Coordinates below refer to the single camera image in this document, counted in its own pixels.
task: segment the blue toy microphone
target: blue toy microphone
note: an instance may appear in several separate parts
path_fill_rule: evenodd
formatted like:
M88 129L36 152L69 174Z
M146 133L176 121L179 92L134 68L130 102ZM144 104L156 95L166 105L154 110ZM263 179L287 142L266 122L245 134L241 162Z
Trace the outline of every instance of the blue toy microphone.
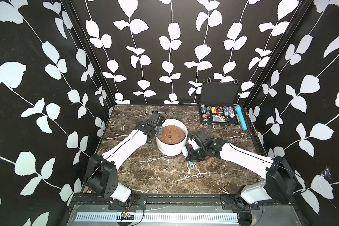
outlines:
M239 115L239 118L240 118L240 122L241 122L242 128L243 128L244 130L247 130L247 126L246 126L246 123L245 123L245 119L244 119L244 116L242 115L242 108L241 108L239 105L236 105L236 106L235 106L235 110L236 110L237 114Z

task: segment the brown dough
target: brown dough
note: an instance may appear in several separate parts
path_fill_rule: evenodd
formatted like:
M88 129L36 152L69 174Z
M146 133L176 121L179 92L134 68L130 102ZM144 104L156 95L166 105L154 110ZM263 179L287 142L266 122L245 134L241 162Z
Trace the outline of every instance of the brown dough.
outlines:
M163 137L159 140L165 144L178 144L185 138L183 130L175 125L168 125L163 128Z

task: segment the brown marble surface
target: brown marble surface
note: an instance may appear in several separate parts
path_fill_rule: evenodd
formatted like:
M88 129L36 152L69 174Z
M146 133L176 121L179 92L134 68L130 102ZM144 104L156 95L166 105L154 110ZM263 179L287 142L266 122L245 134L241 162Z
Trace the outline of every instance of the brown marble surface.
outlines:
M102 154L121 142L137 123L149 119L153 110L166 112L168 118L182 121L188 136L205 131L212 138L222 138L235 146L256 152L248 131L240 125L226 130L215 130L209 125L200 125L198 106L120 106L113 109L104 139L99 147ZM254 172L234 163L208 157L189 167L185 157L164 156L153 144L145 144L134 152L120 167L118 179L127 187L144 193L236 193L241 185L254 184L261 180Z

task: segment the black and white leaf wallpaper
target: black and white leaf wallpaper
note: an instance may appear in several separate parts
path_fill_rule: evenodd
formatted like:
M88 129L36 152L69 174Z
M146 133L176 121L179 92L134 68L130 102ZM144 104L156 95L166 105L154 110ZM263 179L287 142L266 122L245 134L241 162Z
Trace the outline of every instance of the black and white leaf wallpaper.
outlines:
M59 225L110 107L60 2L0 1L0 225Z
M339 0L313 2L249 114L268 156L284 156L307 181L295 191L306 217L339 225Z
M301 2L72 4L116 103L194 104L208 77L221 82L239 79L235 103L243 103Z

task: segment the black briefcase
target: black briefcase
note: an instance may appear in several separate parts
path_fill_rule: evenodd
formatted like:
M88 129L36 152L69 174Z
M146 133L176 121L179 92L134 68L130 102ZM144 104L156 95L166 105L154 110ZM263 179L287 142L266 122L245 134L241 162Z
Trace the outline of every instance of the black briefcase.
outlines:
M215 125L223 125L226 129L228 125L239 124L234 106L239 88L237 79L234 82L211 82L211 78L203 81L199 98L200 123L212 125L214 129L218 129Z

